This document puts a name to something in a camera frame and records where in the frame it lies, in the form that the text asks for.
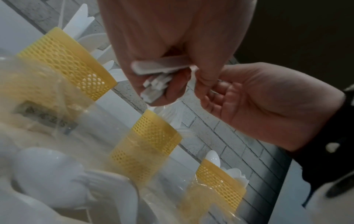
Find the black sleeve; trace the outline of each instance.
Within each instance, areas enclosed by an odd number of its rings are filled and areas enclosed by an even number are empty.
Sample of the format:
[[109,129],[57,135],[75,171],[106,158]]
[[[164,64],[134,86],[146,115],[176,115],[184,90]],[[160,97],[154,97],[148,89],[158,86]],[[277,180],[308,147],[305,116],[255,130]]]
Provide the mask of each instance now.
[[354,170],[354,91],[345,94],[342,107],[294,156],[312,192]]

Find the black and white garment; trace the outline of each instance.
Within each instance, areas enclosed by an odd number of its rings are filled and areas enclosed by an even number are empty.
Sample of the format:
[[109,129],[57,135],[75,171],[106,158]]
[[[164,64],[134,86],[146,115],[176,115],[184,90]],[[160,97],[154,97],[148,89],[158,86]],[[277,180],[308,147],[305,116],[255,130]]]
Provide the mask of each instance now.
[[354,224],[354,90],[294,159],[311,185],[306,203],[314,224]]

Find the utensil holder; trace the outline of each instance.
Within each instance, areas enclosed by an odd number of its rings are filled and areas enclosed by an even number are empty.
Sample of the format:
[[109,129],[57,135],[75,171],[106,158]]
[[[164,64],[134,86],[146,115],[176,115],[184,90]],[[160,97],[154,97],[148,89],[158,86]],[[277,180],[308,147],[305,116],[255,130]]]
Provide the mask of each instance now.
[[182,136],[161,117],[146,110],[111,152],[118,168],[143,187],[162,167]]
[[96,101],[117,82],[78,42],[55,27],[18,55],[40,61],[62,74]]
[[204,159],[196,179],[190,183],[179,205],[179,210],[189,223],[199,219],[215,204],[226,216],[234,214],[246,189],[222,169]]

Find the human hand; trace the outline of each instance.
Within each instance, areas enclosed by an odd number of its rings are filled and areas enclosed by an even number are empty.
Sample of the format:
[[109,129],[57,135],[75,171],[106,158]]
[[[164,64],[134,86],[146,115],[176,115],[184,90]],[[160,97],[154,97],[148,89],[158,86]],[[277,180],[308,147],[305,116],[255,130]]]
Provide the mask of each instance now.
[[202,107],[235,129],[295,151],[343,104],[342,91],[301,72],[267,63],[225,66]]
[[[202,98],[241,43],[256,0],[98,0],[98,4],[119,65],[139,95],[148,76],[135,75],[133,61],[187,54],[201,70],[195,93]],[[189,69],[178,72],[153,106],[181,97],[190,77]]]

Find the person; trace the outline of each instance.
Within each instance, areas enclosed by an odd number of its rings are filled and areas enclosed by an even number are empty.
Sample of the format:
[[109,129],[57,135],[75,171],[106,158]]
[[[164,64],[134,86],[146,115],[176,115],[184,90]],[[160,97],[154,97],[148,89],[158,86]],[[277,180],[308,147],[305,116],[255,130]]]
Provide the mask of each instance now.
[[[292,153],[311,184],[315,223],[354,223],[354,94],[267,63],[224,66],[240,45],[256,0],[99,0],[121,68],[140,94],[147,77],[132,61],[187,54],[199,68],[202,107],[235,129]],[[177,72],[153,106],[181,97],[190,72]]]

